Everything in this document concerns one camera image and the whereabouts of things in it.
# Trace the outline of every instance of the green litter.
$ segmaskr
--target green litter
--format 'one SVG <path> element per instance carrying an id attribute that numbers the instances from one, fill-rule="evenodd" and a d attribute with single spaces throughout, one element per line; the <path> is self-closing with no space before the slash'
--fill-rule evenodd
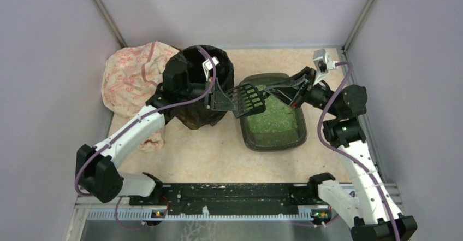
<path id="1" fill-rule="evenodd" d="M 265 85 L 256 86 L 259 91 L 265 87 Z M 278 133 L 297 129 L 294 109 L 272 95 L 265 100 L 265 107 L 265 112 L 247 117 L 249 130 L 252 133 Z"/>

